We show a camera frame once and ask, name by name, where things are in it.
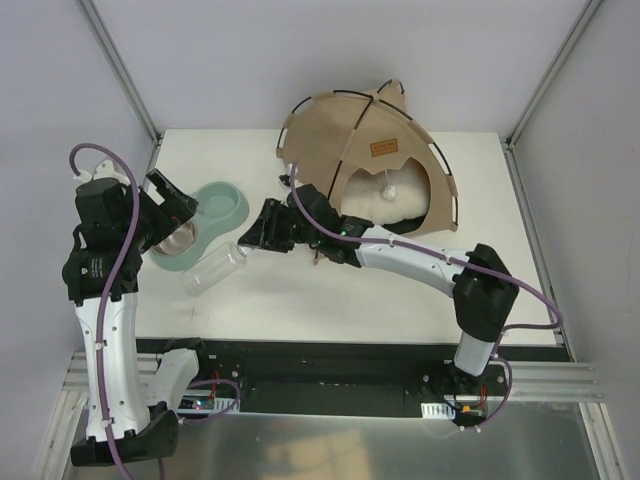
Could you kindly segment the steel pet bowl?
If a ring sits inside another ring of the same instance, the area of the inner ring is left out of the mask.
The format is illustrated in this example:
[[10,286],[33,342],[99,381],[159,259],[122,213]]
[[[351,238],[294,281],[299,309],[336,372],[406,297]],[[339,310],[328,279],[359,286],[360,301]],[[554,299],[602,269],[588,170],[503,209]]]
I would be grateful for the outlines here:
[[187,221],[172,234],[152,247],[152,250],[162,256],[175,257],[185,253],[194,243],[197,229],[192,221]]

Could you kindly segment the clear plastic cup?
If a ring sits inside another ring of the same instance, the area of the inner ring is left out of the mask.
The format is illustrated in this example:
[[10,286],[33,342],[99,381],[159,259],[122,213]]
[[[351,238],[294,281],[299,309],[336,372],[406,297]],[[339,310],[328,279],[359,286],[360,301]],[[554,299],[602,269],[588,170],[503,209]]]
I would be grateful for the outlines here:
[[199,296],[244,268],[251,247],[225,242],[182,274],[182,286],[191,296]]

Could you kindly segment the white fluffy cushion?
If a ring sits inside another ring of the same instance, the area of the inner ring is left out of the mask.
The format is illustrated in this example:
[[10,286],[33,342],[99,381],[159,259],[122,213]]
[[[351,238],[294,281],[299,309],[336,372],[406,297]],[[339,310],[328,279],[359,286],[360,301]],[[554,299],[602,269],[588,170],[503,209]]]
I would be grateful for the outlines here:
[[416,160],[408,159],[400,169],[387,170],[397,188],[394,201],[388,202],[381,197],[385,170],[372,175],[359,169],[345,186],[341,213],[378,225],[396,224],[426,215],[431,194],[425,169]]

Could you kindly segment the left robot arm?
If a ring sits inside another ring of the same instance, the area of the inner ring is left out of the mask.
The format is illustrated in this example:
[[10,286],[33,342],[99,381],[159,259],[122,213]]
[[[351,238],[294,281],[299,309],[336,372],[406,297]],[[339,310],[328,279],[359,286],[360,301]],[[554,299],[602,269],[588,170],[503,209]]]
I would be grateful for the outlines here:
[[76,190],[80,222],[62,269],[86,352],[89,419],[70,452],[80,467],[122,466],[175,452],[177,409],[187,387],[204,387],[210,363],[192,339],[162,355],[149,383],[140,378],[135,318],[143,254],[195,214],[197,202],[159,170],[147,175],[162,201],[113,177]]

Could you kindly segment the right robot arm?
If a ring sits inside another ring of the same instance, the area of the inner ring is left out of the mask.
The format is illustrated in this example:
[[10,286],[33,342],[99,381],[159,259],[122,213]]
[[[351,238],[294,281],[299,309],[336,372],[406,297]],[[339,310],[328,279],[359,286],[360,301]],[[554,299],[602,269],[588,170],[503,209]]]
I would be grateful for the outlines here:
[[264,201],[255,222],[239,238],[241,251],[288,253],[306,245],[336,264],[398,274],[451,298],[461,338],[450,369],[452,387],[473,394],[519,294],[496,251],[426,247],[371,221],[339,214],[312,185],[283,200]]

